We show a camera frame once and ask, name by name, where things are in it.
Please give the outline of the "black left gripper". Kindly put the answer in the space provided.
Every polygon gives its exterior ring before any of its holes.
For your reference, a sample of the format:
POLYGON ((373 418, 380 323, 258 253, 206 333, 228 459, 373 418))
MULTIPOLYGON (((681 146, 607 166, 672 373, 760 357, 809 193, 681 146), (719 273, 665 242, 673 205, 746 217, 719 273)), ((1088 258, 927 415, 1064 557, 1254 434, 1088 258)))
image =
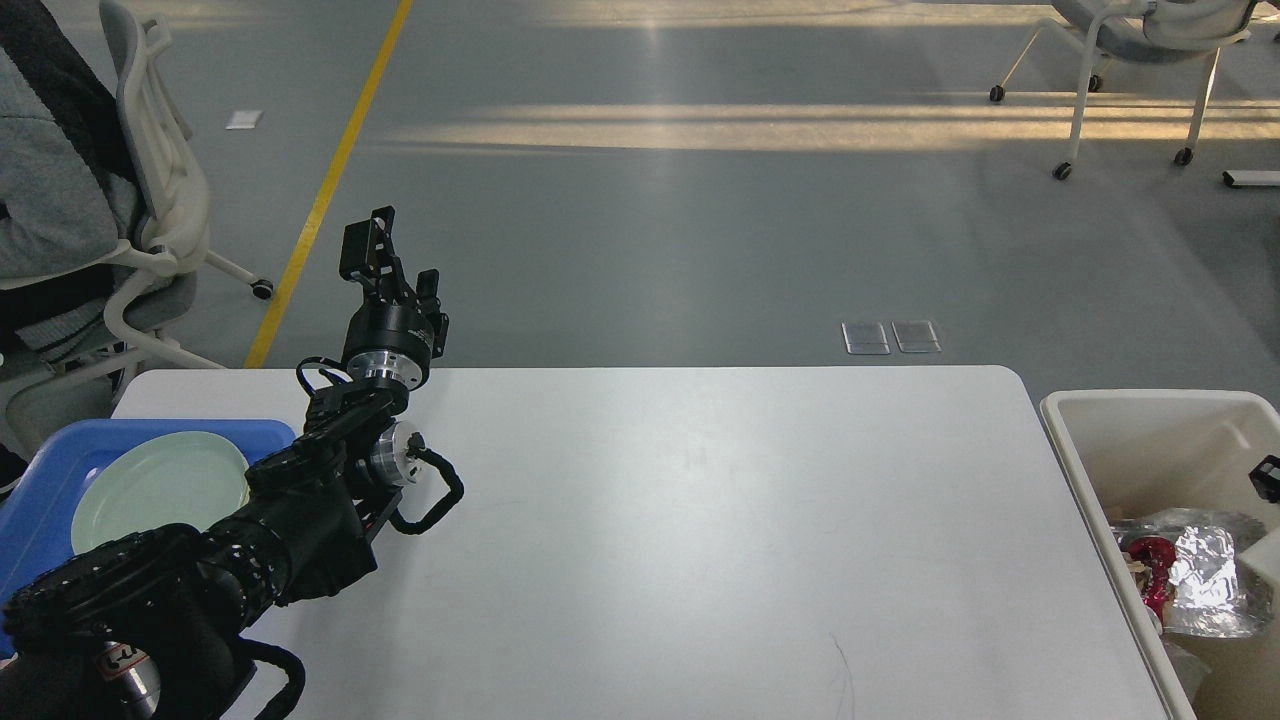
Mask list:
POLYGON ((365 300, 349 320, 340 365, 355 379, 387 378, 413 391, 445 351, 448 315, 436 268, 416 275, 415 300, 404 302, 410 287, 392 242, 394 219, 396 209, 384 206, 344 228, 338 275, 360 284, 365 300))

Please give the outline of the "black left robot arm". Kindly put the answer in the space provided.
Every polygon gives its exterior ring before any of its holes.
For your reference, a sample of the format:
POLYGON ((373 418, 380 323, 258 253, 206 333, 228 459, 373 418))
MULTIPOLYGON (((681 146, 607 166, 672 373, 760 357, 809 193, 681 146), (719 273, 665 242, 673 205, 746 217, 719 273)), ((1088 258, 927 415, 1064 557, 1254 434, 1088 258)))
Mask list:
POLYGON ((260 664, 285 682, 259 717, 288 717, 302 660, 244 632, 372 573, 383 527, 420 536, 463 498, 454 466, 402 419, 449 318, 438 270, 408 281, 394 219, 384 206, 346 227, 338 272, 362 302, 338 359, 296 366, 303 432, 247 469, 244 506, 206 530, 170 523, 105 542, 4 603, 5 719, 219 719, 260 664))

